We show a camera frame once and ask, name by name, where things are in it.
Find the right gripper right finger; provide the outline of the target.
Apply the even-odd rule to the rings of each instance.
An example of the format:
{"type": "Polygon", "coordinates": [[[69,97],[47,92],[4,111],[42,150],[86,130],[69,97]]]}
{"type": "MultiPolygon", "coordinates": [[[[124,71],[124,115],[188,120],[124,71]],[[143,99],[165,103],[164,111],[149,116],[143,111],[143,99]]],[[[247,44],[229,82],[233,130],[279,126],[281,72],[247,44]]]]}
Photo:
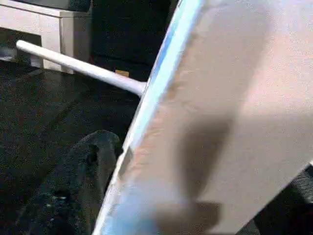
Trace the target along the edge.
{"type": "Polygon", "coordinates": [[[313,166],[309,165],[255,217],[262,235],[313,233],[313,166]]]}

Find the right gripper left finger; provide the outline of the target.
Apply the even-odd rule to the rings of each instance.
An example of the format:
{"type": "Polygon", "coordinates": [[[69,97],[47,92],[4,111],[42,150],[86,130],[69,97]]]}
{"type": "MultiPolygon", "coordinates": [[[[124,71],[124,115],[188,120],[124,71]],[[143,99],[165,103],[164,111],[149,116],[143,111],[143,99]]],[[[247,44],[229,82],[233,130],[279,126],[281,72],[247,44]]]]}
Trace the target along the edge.
{"type": "Polygon", "coordinates": [[[25,235],[90,235],[116,165],[119,137],[99,130],[79,140],[23,211],[25,235]]]}

